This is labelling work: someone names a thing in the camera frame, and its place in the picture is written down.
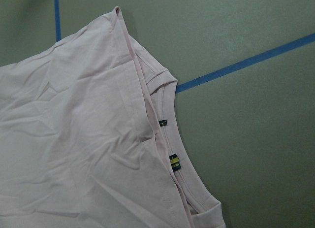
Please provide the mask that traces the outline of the pink Snoopy t-shirt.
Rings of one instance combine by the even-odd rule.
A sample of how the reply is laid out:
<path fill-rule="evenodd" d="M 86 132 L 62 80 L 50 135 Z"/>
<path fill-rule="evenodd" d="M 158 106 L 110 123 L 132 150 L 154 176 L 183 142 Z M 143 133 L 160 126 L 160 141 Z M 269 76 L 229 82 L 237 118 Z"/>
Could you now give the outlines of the pink Snoopy t-shirt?
<path fill-rule="evenodd" d="M 225 227 L 183 146 L 176 87 L 118 7 L 1 67 L 1 227 Z"/>

